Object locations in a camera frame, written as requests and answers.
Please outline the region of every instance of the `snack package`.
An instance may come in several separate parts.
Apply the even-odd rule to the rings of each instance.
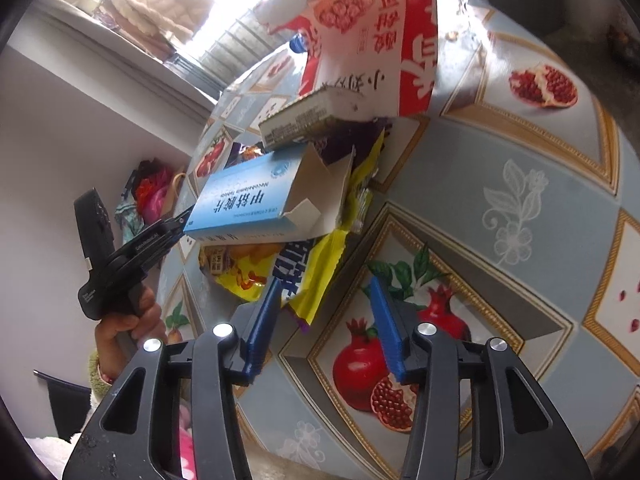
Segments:
[[[300,95],[323,84],[363,94],[378,116],[427,109],[438,53],[436,0],[262,0],[258,22],[308,47]]]
[[[231,168],[242,162],[246,162],[248,160],[252,160],[259,156],[264,155],[264,148],[262,147],[262,143],[259,142],[253,146],[246,146],[240,142],[234,142],[231,146],[231,153],[229,153],[229,158],[226,160],[225,169]]]
[[[295,314],[303,329],[308,327],[344,252],[347,234],[363,215],[365,185],[378,166],[383,139],[384,130],[378,131],[366,156],[362,154],[367,151],[361,149],[358,158],[356,149],[360,163],[351,172],[340,227],[323,237],[301,242],[227,246],[222,273],[217,272],[217,265],[210,260],[212,254],[207,253],[214,248],[201,248],[203,272],[215,276],[220,285],[246,301],[260,298],[268,276],[281,279],[283,306]],[[221,261],[219,253],[215,257]]]

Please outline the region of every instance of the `table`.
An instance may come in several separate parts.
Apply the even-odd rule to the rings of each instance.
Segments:
[[[236,390],[243,435],[327,473],[398,477],[408,435],[348,405],[332,366],[350,343],[346,322],[373,321],[364,263],[411,264],[426,242],[431,261],[450,273],[441,284],[455,291],[452,311],[473,340],[499,335],[518,351],[596,467],[640,419],[640,162],[588,88],[509,18],[438,0],[438,24],[430,106],[394,121],[365,231],[350,240],[308,332],[280,316],[262,374]],[[305,60],[284,46],[224,92],[176,213],[202,190],[207,177],[195,169],[212,143],[258,141],[260,118],[295,98]],[[577,101],[536,105],[516,82],[536,66],[567,76],[565,100]],[[409,301],[433,301],[426,285],[412,287]],[[239,304],[200,272],[198,248],[185,239],[162,266],[158,300],[165,316],[184,306],[184,338]],[[463,381],[460,478],[468,476],[468,392]]]

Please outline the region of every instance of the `cardboard box flap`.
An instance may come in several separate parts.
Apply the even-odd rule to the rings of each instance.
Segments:
[[[319,221],[311,228],[308,238],[316,238],[329,234],[340,223],[340,213],[344,197],[347,193],[347,184],[351,175],[354,152],[345,156],[338,162],[328,167],[330,176],[326,186],[316,187],[317,193],[309,197],[322,215]]]
[[[306,233],[318,222],[321,214],[320,210],[312,204],[311,200],[305,198],[291,211],[284,213],[283,216],[289,219],[300,232]]]
[[[324,165],[315,147],[312,144],[308,144],[302,156],[298,173],[291,185],[284,212],[290,211],[307,198],[309,190],[318,187],[318,182],[325,182],[330,177],[331,172]]]

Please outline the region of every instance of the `red and white snack bag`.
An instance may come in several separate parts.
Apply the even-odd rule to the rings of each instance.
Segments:
[[[304,36],[300,95],[326,84],[365,95],[377,116],[427,109],[438,56],[436,0],[262,0],[254,13],[270,32]]]

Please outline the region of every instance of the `black chair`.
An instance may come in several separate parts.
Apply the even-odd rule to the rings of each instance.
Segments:
[[[26,443],[0,397],[0,470],[8,480],[56,480]]]
[[[37,370],[33,374],[47,383],[49,404],[58,437],[69,440],[82,430],[91,408],[91,388],[73,384]]]

